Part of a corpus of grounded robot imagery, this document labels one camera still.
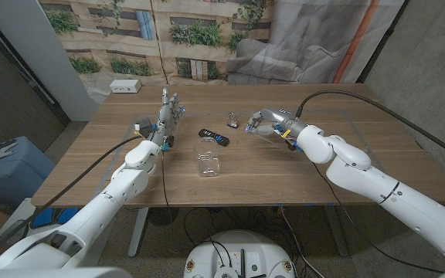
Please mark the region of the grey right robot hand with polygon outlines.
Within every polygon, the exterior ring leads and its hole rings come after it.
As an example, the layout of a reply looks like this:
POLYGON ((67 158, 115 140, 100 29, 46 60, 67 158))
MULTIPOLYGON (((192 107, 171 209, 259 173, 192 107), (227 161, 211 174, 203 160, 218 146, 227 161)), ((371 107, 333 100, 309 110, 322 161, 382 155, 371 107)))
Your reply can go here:
POLYGON ((297 137, 307 125, 291 116, 291 112, 263 108, 249 119, 245 132, 252 135, 297 137))

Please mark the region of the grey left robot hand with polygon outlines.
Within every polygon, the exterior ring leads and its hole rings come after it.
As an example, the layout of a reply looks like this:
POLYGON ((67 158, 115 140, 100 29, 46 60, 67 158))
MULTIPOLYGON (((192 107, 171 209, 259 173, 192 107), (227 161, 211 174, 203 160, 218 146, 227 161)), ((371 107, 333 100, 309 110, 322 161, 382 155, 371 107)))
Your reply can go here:
POLYGON ((185 112, 185 108, 179 102, 177 93, 170 97, 166 87, 162 90, 162 105, 158 113, 157 128, 150 141, 162 145, 174 134, 177 123, 185 112))

